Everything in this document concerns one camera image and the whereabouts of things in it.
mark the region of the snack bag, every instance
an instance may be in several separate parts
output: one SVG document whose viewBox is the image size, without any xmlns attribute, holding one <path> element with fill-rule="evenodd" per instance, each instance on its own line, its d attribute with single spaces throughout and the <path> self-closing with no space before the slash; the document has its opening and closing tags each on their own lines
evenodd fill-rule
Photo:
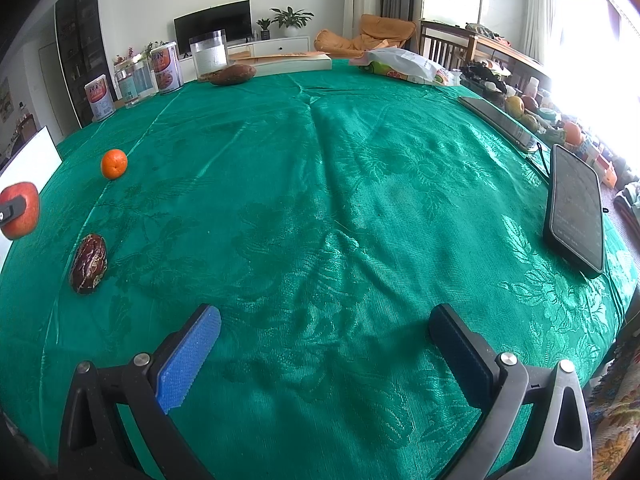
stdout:
<svg viewBox="0 0 640 480">
<path fill-rule="evenodd" d="M 402 48 L 375 48 L 351 59 L 365 72 L 386 75 L 421 85 L 459 86 L 459 78 L 442 65 Z"/>
</svg>

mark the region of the television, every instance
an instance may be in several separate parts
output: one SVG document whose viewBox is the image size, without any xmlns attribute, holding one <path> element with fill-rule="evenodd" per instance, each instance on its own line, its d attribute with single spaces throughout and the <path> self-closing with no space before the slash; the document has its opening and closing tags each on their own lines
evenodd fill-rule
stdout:
<svg viewBox="0 0 640 480">
<path fill-rule="evenodd" d="M 189 40 L 208 32 L 225 29 L 226 40 L 236 41 L 252 38 L 249 0 L 199 10 L 174 19 L 175 38 L 181 54 L 191 52 Z"/>
</svg>

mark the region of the black phone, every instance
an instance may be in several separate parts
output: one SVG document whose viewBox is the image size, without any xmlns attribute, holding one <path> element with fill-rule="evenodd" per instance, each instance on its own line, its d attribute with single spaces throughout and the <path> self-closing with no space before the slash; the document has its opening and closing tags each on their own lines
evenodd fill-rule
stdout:
<svg viewBox="0 0 640 480">
<path fill-rule="evenodd" d="M 543 239 L 587 278 L 604 272 L 600 180 L 595 171 L 559 144 L 551 150 Z"/>
<path fill-rule="evenodd" d="M 458 97 L 458 101 L 498 130 L 504 137 L 515 144 L 521 152 L 533 153 L 536 151 L 537 141 L 535 137 L 486 99 Z"/>
</svg>

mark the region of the window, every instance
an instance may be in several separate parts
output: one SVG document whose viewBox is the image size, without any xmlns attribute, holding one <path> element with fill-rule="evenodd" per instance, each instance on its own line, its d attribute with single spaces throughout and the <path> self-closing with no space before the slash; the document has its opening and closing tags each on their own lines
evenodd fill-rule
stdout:
<svg viewBox="0 0 640 480">
<path fill-rule="evenodd" d="M 553 99 L 640 169 L 640 38 L 608 0 L 565 0 Z"/>
</svg>

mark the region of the white plant pot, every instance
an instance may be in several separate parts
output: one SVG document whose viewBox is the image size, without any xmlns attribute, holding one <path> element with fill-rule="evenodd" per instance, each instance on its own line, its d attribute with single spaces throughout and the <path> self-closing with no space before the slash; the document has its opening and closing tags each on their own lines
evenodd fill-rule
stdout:
<svg viewBox="0 0 640 480">
<path fill-rule="evenodd" d="M 285 27 L 284 28 L 284 37 L 285 38 L 295 38 L 298 34 L 300 34 L 299 27 Z"/>
</svg>

